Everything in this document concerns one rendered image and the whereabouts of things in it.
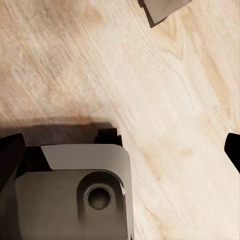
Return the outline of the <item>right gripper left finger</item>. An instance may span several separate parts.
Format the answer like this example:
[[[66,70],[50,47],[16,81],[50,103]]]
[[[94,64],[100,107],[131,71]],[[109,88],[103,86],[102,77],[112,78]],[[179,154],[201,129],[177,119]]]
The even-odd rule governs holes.
[[[21,133],[0,138],[0,193],[26,153]]]

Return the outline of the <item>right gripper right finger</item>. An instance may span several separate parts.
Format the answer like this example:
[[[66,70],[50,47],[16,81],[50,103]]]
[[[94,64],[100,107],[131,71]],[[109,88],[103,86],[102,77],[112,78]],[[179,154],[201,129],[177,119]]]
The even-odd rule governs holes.
[[[240,173],[240,135],[228,133],[225,140],[224,151]]]

